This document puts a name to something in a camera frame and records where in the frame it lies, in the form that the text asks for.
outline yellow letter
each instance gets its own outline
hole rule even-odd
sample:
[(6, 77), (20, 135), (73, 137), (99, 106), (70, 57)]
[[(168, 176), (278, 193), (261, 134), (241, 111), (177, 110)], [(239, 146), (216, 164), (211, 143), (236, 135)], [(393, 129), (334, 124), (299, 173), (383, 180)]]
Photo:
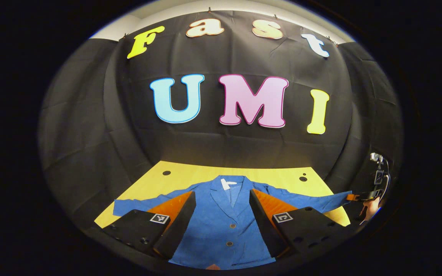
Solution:
[(252, 25), (255, 27), (252, 29), (254, 35), (259, 37), (268, 37), (273, 39), (279, 39), (282, 37), (282, 32), (278, 29), (281, 28), (279, 24), (267, 20), (253, 21)]
[(218, 19), (203, 19), (195, 21), (194, 23), (191, 23), (189, 27), (191, 27), (191, 29), (189, 29), (186, 33), (188, 37), (219, 35), (220, 33), (224, 32), (224, 29), (221, 28), (221, 21)]
[(325, 132), (325, 109), (327, 108), (327, 101), (330, 99), (327, 93), (318, 89), (312, 89), (313, 117), (312, 122), (308, 125), (308, 133), (323, 134)]
[(132, 46), (132, 50), (127, 55), (127, 58), (132, 58), (137, 56), (138, 54), (142, 54), (146, 52), (146, 47), (144, 47), (144, 43), (147, 45), (151, 44), (153, 40), (155, 40), (156, 33), (161, 33), (165, 30), (165, 27), (159, 26), (149, 31), (145, 31), (144, 33), (140, 33), (134, 38), (134, 45)]

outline light blue letter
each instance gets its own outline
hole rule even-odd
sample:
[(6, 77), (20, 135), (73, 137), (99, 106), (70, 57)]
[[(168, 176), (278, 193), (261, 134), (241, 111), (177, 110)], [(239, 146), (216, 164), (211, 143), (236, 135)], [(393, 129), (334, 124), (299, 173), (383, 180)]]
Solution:
[(186, 123), (194, 119), (200, 111), (200, 83), (204, 75), (191, 74), (182, 77), (181, 82), (187, 86), (187, 107), (184, 110), (172, 108), (170, 87), (175, 83), (173, 79), (159, 79), (152, 82), (149, 87), (153, 90), (155, 111), (158, 117), (171, 124)]
[(308, 40), (308, 43), (310, 44), (311, 49), (323, 56), (324, 58), (327, 58), (329, 56), (327, 51), (323, 51), (322, 46), (324, 45), (323, 42), (321, 40), (318, 40), (314, 35), (311, 34), (302, 34), (301, 35), (302, 38), (306, 38)]

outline letter f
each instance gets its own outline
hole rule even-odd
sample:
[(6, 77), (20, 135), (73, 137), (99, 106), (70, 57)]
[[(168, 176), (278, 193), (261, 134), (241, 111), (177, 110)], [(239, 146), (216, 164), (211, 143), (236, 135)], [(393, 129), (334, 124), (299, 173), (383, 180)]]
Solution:
[(146, 47), (144, 47), (144, 43), (147, 45), (151, 44), (153, 40), (156, 38), (156, 33), (161, 33), (165, 30), (165, 27), (159, 26), (149, 31), (145, 31), (144, 33), (140, 33), (134, 37), (134, 45), (132, 46), (132, 50), (127, 55), (127, 58), (133, 58), (138, 54), (142, 54), (146, 52)]

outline letter m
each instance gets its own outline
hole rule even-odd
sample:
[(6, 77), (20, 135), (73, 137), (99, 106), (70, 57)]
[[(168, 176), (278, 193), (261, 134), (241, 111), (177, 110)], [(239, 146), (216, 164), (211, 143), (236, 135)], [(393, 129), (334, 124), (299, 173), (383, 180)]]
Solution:
[(219, 118), (221, 124), (238, 125), (242, 121), (236, 114), (237, 105), (249, 125), (253, 123), (262, 107), (264, 112), (258, 119), (258, 124), (268, 128), (281, 128), (286, 124), (282, 118), (284, 89), (289, 86), (286, 79), (267, 77), (255, 95), (241, 75), (223, 75), (219, 82), (224, 85), (226, 95), (224, 115)]

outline black fabric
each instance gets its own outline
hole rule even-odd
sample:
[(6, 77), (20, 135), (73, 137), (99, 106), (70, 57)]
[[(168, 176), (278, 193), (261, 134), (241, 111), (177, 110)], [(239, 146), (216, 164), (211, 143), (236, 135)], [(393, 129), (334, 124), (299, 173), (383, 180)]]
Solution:
[[(92, 226), (135, 181), (114, 148), (111, 136), (116, 132), (109, 136), (104, 120), (105, 71), (116, 45), (106, 39), (87, 40), (60, 68), (42, 103), (38, 137), (44, 175), (80, 228)], [(149, 168), (138, 167), (137, 173)]]
[[(342, 52), (353, 90), (353, 119), (349, 137), (327, 185), (337, 191), (367, 192), (372, 185), (376, 164), (369, 160), (371, 152), (383, 155), (389, 162), (391, 191), (403, 159), (403, 120), (396, 91), (385, 72), (370, 54), (356, 42), (338, 45)], [(347, 204), (348, 214), (359, 214), (362, 206)], [(351, 215), (351, 223), (359, 223)]]
[[(224, 32), (189, 38), (189, 24), (216, 18)], [(261, 38), (251, 32), (256, 19), (277, 21), (284, 37)], [(164, 26), (143, 54), (127, 59), (134, 37)], [(323, 58), (312, 51), (300, 35), (310, 33), (325, 42), (330, 53)], [(160, 160), (204, 166), (233, 168), (297, 168), (311, 166), (322, 178), (332, 169), (345, 143), (351, 121), (351, 86), (345, 62), (337, 47), (325, 37), (305, 28), (271, 17), (239, 11), (193, 13), (155, 23), (124, 39), (119, 58), (122, 68), (117, 82), (142, 149), (151, 164)], [(186, 108), (186, 87), (180, 82), (187, 74), (203, 74), (201, 108), (195, 119), (169, 124), (155, 113), (152, 81), (172, 77), (172, 107)], [(218, 78), (241, 74), (255, 93), (265, 78), (284, 77), (286, 126), (270, 129), (256, 122), (248, 125), (219, 123), (224, 113), (224, 86)], [(312, 120), (312, 89), (330, 95), (323, 135), (307, 133)]]
[(120, 102), (117, 82), (123, 82), (124, 76), (117, 72), (119, 57), (123, 52), (123, 43), (119, 42), (105, 72), (103, 101), (104, 117), (110, 139), (120, 156), (122, 164), (132, 183), (136, 182), (152, 164), (149, 163), (144, 151), (138, 143), (131, 128), (130, 118)]

